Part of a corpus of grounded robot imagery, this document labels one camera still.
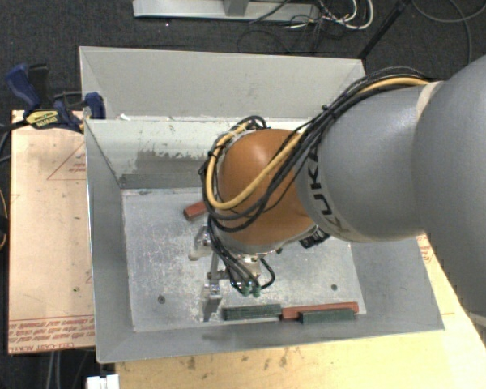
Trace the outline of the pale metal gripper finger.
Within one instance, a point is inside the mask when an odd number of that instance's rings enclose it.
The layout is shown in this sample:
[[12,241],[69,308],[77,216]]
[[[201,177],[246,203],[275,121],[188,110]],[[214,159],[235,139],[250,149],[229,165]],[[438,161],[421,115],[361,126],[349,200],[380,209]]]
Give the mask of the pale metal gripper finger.
[[203,322],[207,323],[211,316],[218,311],[222,301],[220,285],[218,283],[206,284],[203,287],[201,297]]
[[194,244],[188,253],[190,261],[198,261],[200,258],[208,256],[211,253],[211,233],[210,229],[204,225],[194,236]]

